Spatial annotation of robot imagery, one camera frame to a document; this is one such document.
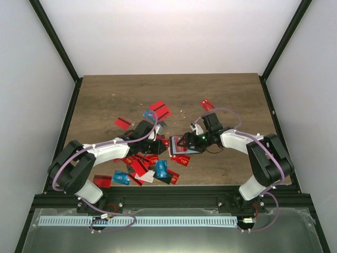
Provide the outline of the black card holder wallet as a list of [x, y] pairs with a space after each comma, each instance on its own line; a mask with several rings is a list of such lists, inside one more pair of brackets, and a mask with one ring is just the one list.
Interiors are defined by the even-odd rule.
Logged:
[[186, 144], [184, 139], [181, 141], [181, 138], [182, 136], [169, 137], [169, 154], [171, 156], [203, 153], [203, 150], [196, 148], [194, 143]]

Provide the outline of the blue VIP card carried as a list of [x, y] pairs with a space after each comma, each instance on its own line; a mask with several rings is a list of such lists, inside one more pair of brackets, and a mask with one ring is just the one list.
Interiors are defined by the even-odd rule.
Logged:
[[166, 160], [157, 160], [155, 164], [155, 176], [156, 178], [167, 178], [167, 161]]

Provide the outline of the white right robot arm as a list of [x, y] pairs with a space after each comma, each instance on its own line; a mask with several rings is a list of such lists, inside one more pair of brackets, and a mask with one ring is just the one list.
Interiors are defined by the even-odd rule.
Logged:
[[237, 211], [247, 212], [253, 206], [252, 199], [276, 188], [294, 172], [293, 162], [277, 135], [253, 135], [224, 127], [214, 112], [200, 119], [205, 129], [195, 121], [190, 124], [191, 132], [170, 137], [170, 155], [201, 154], [212, 145], [248, 155], [253, 175], [239, 187], [240, 195], [234, 198]]

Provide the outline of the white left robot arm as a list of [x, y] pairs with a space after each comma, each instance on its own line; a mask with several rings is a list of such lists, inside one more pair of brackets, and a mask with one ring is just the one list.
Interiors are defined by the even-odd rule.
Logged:
[[160, 124], [141, 121], [134, 130], [97, 144], [81, 144], [74, 140], [61, 151], [48, 169], [55, 191], [74, 194], [89, 202], [97, 213], [107, 208], [103, 191], [89, 181], [92, 168], [98, 164], [132, 157], [138, 153], [162, 154], [165, 144], [157, 138]]

